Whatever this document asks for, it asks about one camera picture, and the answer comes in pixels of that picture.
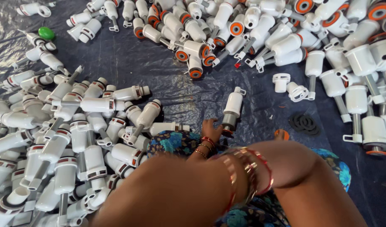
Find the plastic sheet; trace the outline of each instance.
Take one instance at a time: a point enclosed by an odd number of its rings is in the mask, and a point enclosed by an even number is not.
[[[276,73],[291,74],[291,81],[308,87],[304,75],[305,63],[283,67],[266,66],[259,74],[243,64],[239,69],[229,56],[222,68],[205,68],[200,80],[192,80],[186,64],[174,60],[174,53],[148,39],[138,40],[132,29],[120,27],[119,33],[109,31],[110,20],[103,21],[103,28],[96,38],[87,44],[75,42],[66,32],[65,21],[85,9],[86,0],[57,1],[51,8],[52,16],[20,16],[15,8],[31,1],[0,1],[0,87],[8,75],[24,70],[45,68],[41,62],[31,63],[13,70],[10,65],[24,57],[31,48],[24,35],[16,29],[37,32],[41,26],[54,30],[53,53],[67,69],[74,71],[85,67],[79,80],[89,81],[104,77],[118,88],[132,85],[148,85],[152,95],[137,102],[142,108],[148,100],[159,99],[163,111],[157,121],[189,124],[194,132],[200,132],[202,120],[215,117],[222,121],[222,112],[228,95],[236,86],[247,91],[243,99],[241,118],[233,138],[221,138],[229,146],[248,145],[273,138],[274,131],[283,128],[290,139],[312,148],[324,148],[336,153],[350,167],[352,182],[349,195],[366,219],[369,226],[386,226],[386,157],[373,157],[356,144],[342,141],[343,134],[351,134],[352,125],[343,124],[335,102],[327,97],[320,80],[317,81],[316,100],[294,103],[288,93],[275,93],[272,76]],[[312,116],[321,127],[319,137],[309,137],[295,132],[288,124],[288,117],[295,112]]]

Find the gold bangle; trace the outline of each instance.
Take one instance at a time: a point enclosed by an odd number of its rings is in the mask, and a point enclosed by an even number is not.
[[[212,151],[212,150],[210,149],[210,147],[209,147],[209,146],[207,146],[206,144],[202,144],[202,143],[200,143],[200,144],[199,144],[199,146],[200,146],[200,145],[203,145],[204,147],[208,148],[208,151],[209,151],[209,152],[211,152],[211,151]]]
[[[201,152],[199,149],[195,149],[195,152],[201,154],[205,159],[207,159],[207,155],[205,155],[203,152]]]

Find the green object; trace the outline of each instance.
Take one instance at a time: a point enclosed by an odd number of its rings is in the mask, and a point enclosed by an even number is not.
[[[45,40],[52,40],[52,39],[54,39],[55,34],[54,34],[53,30],[51,30],[47,27],[41,27],[41,28],[39,28],[39,36]]]

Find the human hand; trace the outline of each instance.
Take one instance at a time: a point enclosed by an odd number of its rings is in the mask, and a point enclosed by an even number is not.
[[[222,125],[214,128],[214,122],[217,122],[216,118],[205,119],[201,128],[201,136],[209,137],[214,143],[218,142],[222,133]]]

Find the floral fabric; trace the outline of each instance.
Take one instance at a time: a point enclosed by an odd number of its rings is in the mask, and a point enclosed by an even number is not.
[[[148,158],[159,153],[171,153],[187,157],[200,143],[200,135],[188,131],[163,131],[154,136],[148,147]],[[312,151],[321,156],[332,168],[342,182],[343,188],[348,191],[351,182],[350,169],[339,157],[326,150]],[[216,220],[214,227],[289,227],[284,213],[273,190],[255,196],[249,204],[232,207],[223,217]]]

